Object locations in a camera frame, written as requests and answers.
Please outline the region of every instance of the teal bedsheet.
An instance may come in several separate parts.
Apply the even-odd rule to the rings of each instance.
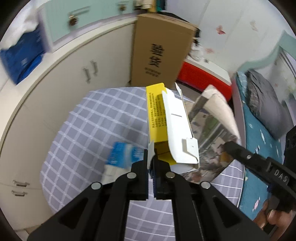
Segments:
[[[272,138],[263,124],[250,112],[246,105],[247,80],[243,73],[238,73],[237,86],[243,102],[246,125],[246,148],[265,158],[271,157],[282,163],[280,140]],[[267,185],[246,169],[239,209],[250,219],[254,219],[262,209],[262,204],[269,197]]]

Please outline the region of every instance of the green cabinet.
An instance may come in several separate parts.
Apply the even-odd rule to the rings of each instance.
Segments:
[[[133,0],[51,0],[44,4],[44,18],[52,42],[101,19],[133,12]],[[69,25],[69,16],[77,17],[75,25]]]

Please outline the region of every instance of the human hand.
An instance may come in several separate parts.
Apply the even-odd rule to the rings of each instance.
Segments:
[[[268,215],[265,215],[265,211],[268,207],[268,200],[263,203],[263,207],[260,212],[257,214],[254,222],[263,230],[267,222],[271,225],[276,225],[278,228],[271,236],[271,241],[278,240],[282,234],[286,231],[290,223],[292,222],[293,215],[292,210],[289,213],[277,210],[271,210]]]

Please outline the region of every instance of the round table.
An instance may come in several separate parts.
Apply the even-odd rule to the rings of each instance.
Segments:
[[[102,179],[114,142],[148,148],[146,107],[145,88],[125,87],[90,91],[70,112],[40,173],[44,196],[54,213]],[[232,162],[212,184],[237,205],[243,166]],[[171,201],[155,200],[152,186],[150,179],[147,201],[130,202],[126,240],[175,240]]]

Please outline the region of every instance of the screw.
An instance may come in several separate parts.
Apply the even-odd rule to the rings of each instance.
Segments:
[[[134,178],[136,178],[137,174],[134,173],[134,172],[129,172],[126,176],[127,176],[129,179],[134,179]]]
[[[165,174],[165,176],[166,176],[167,178],[174,178],[174,177],[175,177],[175,174],[174,174],[173,172],[167,172],[167,173]]]
[[[202,188],[204,189],[209,189],[211,187],[211,184],[208,182],[202,182],[201,183]]]
[[[94,189],[94,190],[98,190],[98,189],[101,188],[101,186],[102,186],[101,183],[93,183],[91,185],[91,188]]]

